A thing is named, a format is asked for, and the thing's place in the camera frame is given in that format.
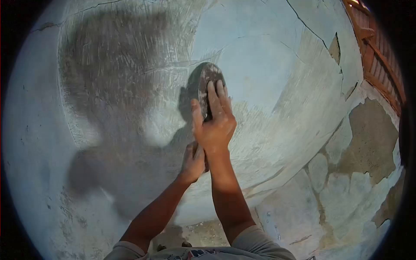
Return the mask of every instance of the scratch mark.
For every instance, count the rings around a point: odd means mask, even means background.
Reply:
[[[296,243],[300,243],[300,242],[302,242],[302,241],[305,241],[305,240],[307,240],[308,238],[310,238],[312,235],[307,235],[306,237],[302,237],[302,239],[300,239],[300,240],[297,240],[297,241],[295,241],[295,242],[292,242],[292,243],[290,243],[289,245],[293,245],[293,244],[296,244]]]

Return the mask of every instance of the person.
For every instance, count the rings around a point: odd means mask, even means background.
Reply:
[[[211,121],[203,122],[198,100],[191,100],[192,131],[196,141],[186,147],[181,172],[157,199],[133,219],[105,260],[295,259],[292,253],[274,243],[258,228],[251,217],[228,150],[228,143],[237,126],[231,98],[220,80],[216,82],[216,89],[210,81],[207,91],[213,116]],[[186,189],[205,171],[205,156],[211,173],[215,211],[231,247],[181,247],[147,252],[150,241],[166,227]]]

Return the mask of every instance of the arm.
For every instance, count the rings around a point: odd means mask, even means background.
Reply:
[[[196,142],[186,147],[181,173],[162,194],[143,209],[130,223],[120,241],[139,246],[145,253],[150,241],[168,224],[186,189],[205,170],[205,154]]]
[[[212,198],[230,244],[246,228],[255,225],[245,202],[230,161],[228,143],[237,123],[231,110],[227,87],[217,81],[208,83],[208,99],[213,120],[203,123],[201,107],[195,99],[191,102],[193,133],[204,148],[212,178]]]

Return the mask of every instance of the crack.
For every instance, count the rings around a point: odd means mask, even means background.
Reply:
[[[296,55],[296,57],[303,63],[303,64],[309,64],[309,63],[306,63],[306,62],[304,62],[298,55],[297,55],[297,53],[295,52],[295,50],[294,49],[292,49],[292,48],[290,48],[289,46],[287,46],[284,42],[282,42],[282,41],[280,41],[283,45],[285,45],[286,47],[288,47],[291,51],[293,51],[293,53]]]
[[[88,7],[88,8],[86,8],[86,9],[83,9],[83,10],[81,10],[81,11],[78,11],[78,12],[76,12],[76,13],[73,13],[73,14],[71,14],[70,16],[77,15],[77,14],[79,14],[80,12],[87,11],[87,10],[92,9],[92,8],[96,8],[96,7],[97,7],[97,6],[99,6],[99,5],[112,4],[112,3],[115,3],[115,2],[120,2],[120,1],[123,1],[123,0],[115,0],[115,1],[111,1],[111,2],[100,3],[100,4],[97,4],[97,5],[95,5],[95,6],[91,6],[91,7]]]
[[[60,23],[57,23],[57,24],[54,24],[52,22],[46,22],[46,23],[42,24],[39,29],[33,30],[33,31],[29,32],[29,33],[36,32],[36,31],[43,31],[46,28],[50,28],[50,27],[54,27],[54,26],[60,27],[61,24],[62,24],[61,22]]]
[[[330,10],[330,9],[327,7],[327,5],[325,4],[325,1],[324,1],[324,0],[322,0],[322,2],[324,3],[325,7],[326,7],[328,10]]]
[[[311,28],[309,28],[304,21],[302,21],[302,19],[299,17],[299,15],[297,14],[296,10],[292,7],[292,5],[289,3],[289,0],[286,0],[286,2],[288,3],[288,5],[290,6],[290,8],[292,8],[292,10],[295,12],[295,14],[297,15],[297,18],[303,23],[303,25],[308,28],[316,37],[318,37],[322,43],[324,44],[325,48],[328,49],[328,47],[326,46],[324,40],[322,40],[321,37],[319,37],[314,31],[311,30]]]

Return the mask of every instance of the wall putty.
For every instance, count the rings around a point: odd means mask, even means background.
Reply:
[[[362,81],[343,6],[323,3],[54,1],[34,30],[56,26],[32,32],[18,56],[3,123],[7,180],[40,253],[103,258],[175,178],[192,139],[190,75],[201,62],[223,70],[233,98],[229,148],[249,206],[290,180],[327,142],[350,110],[355,95],[346,93]],[[322,10],[331,26],[305,26],[305,15]],[[340,65],[326,48],[335,33]],[[205,174],[172,221],[213,218]]]

